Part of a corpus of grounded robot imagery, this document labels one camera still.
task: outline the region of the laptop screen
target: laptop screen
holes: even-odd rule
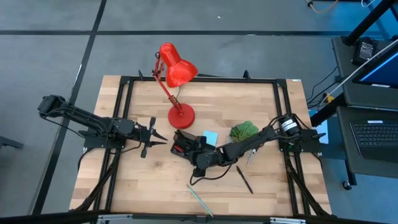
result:
[[[398,86],[398,52],[359,79],[360,82]]]

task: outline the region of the gray carpet floor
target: gray carpet floor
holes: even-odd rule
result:
[[[23,150],[0,150],[0,217],[31,212],[58,127],[39,118],[37,106],[49,94],[68,98],[89,35],[6,35],[2,30],[92,30],[101,0],[0,0],[0,136],[23,142]],[[316,1],[323,9],[331,3]],[[316,14],[306,1],[109,0],[99,30],[273,30],[349,32],[369,14],[358,2],[339,2]],[[386,12],[368,31],[395,35],[398,23]],[[97,35],[76,105],[93,111],[103,75],[149,75],[154,53],[174,43],[200,73],[241,77],[298,78],[305,94],[335,67],[330,36]],[[333,75],[315,90],[333,82]],[[77,124],[70,124],[80,129]],[[68,210],[83,141],[67,133],[44,213]],[[326,187],[335,215],[397,223],[397,179],[358,175],[351,191],[343,161],[324,159]],[[140,221],[156,223],[161,221]]]

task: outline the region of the wooden tabletop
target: wooden tabletop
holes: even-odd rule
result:
[[[119,80],[120,76],[104,76],[95,114],[112,116]],[[310,125],[301,81],[287,80],[287,85],[292,111]],[[178,88],[169,88],[169,91],[176,96]],[[204,130],[216,132],[217,146],[226,143],[231,127],[250,120],[261,129],[277,116],[272,85],[266,83],[189,82],[181,87],[178,100],[188,103],[195,110],[196,120],[185,131],[194,135],[202,135]],[[148,126],[150,117],[155,116],[157,132],[169,141],[166,145],[149,148],[145,159],[140,157],[141,149],[121,156],[112,212],[206,214],[186,186],[193,166],[189,161],[170,153],[175,131],[167,120],[171,106],[158,83],[134,82],[128,119]],[[126,148],[136,145],[136,142],[128,141]],[[104,149],[95,149],[82,160],[70,208],[79,206],[93,190],[100,175],[103,155]],[[292,215],[283,155],[277,141],[265,143],[246,167],[247,159],[248,155],[245,155],[237,165],[242,169],[254,194],[249,193],[236,171],[236,165],[223,178],[203,180],[192,186],[192,189],[216,215]],[[309,191],[330,212],[319,161],[309,153],[302,153],[301,160]],[[225,169],[209,168],[206,176],[219,176]],[[104,208],[107,191],[106,186],[100,208]],[[303,212],[297,186],[296,194],[299,211]]]

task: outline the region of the small blue object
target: small blue object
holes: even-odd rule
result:
[[[214,133],[213,131],[203,131],[203,136],[206,136],[206,143],[212,146],[216,146],[217,143],[217,133]]]

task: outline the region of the lamp base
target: lamp base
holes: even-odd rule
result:
[[[186,103],[181,104],[183,115],[173,106],[169,111],[169,122],[177,129],[189,128],[195,120],[195,112],[192,107]]]

